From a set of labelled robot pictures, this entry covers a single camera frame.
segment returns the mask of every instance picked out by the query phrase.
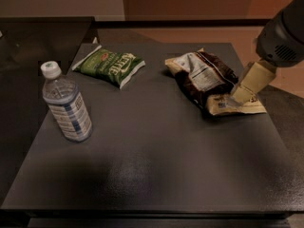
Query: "floor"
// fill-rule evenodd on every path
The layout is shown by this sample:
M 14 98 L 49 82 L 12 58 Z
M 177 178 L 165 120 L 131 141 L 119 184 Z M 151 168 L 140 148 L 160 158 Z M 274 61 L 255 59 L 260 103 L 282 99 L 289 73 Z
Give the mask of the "floor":
M 90 24 L 0 22 L 10 48 L 10 57 L 0 57 L 0 99 L 5 99 L 0 104 L 0 204 L 48 111 L 41 97 L 41 62 L 59 61 L 63 72 L 67 72 L 79 45 L 90 43 L 95 37 L 101 44 L 230 42 L 244 65 L 258 59 L 255 40 L 261 27 L 123 29 L 90 28 Z M 303 63 L 280 69 L 277 78 L 259 96 L 304 177 L 303 82 Z M 293 228 L 304 227 L 301 215 L 291 216 L 289 222 Z

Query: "bottle label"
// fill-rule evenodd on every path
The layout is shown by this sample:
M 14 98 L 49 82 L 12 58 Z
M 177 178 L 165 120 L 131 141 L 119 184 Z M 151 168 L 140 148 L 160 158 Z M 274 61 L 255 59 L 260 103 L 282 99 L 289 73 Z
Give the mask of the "bottle label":
M 68 139 L 79 141 L 90 133 L 92 122 L 80 92 L 67 104 L 48 104 L 48 107 Z

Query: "water bottle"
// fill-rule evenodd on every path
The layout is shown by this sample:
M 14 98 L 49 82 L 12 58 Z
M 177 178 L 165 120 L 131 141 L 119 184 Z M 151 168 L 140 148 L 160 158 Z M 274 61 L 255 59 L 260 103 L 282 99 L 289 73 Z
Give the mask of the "water bottle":
M 56 62 L 41 65 L 46 78 L 43 98 L 65 137 L 73 142 L 87 139 L 92 132 L 92 122 L 77 84 L 62 75 Z

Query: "snack bag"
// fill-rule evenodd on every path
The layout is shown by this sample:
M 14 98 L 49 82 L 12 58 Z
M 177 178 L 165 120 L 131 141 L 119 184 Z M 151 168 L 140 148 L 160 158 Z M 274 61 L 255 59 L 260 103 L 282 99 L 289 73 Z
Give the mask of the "snack bag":
M 181 57 L 167 59 L 165 64 L 183 93 L 213 116 L 266 112 L 265 107 L 255 96 L 244 105 L 232 102 L 230 91 L 238 82 L 238 77 L 216 55 L 201 49 Z
M 144 65 L 142 58 L 131 53 L 116 53 L 99 46 L 75 64 L 72 70 L 123 88 Z

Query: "brown chip bag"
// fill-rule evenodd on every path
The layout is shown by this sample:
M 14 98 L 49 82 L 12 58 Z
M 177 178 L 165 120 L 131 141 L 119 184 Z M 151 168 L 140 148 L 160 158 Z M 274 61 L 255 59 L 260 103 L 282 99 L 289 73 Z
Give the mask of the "brown chip bag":
M 256 97 L 244 105 L 231 104 L 229 94 L 238 82 L 238 77 L 216 55 L 201 49 L 167 59 L 165 64 L 182 92 L 213 116 L 266 112 Z

